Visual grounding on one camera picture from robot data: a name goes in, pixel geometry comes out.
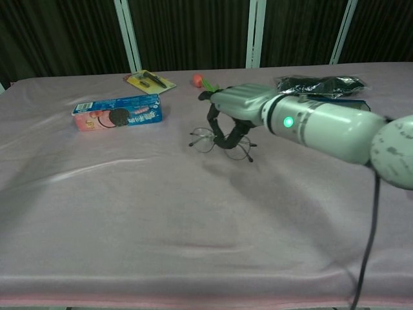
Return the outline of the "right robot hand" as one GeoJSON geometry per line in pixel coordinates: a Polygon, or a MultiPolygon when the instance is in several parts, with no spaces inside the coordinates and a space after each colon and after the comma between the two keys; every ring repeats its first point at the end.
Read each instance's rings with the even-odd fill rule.
{"type": "Polygon", "coordinates": [[[214,92],[205,90],[200,93],[198,100],[210,102],[206,118],[214,134],[214,143],[222,149],[233,149],[250,129],[263,125],[263,107],[278,95],[274,87],[245,83],[214,92]],[[234,121],[234,128],[227,136],[218,123],[220,114],[225,114],[234,121]]]}

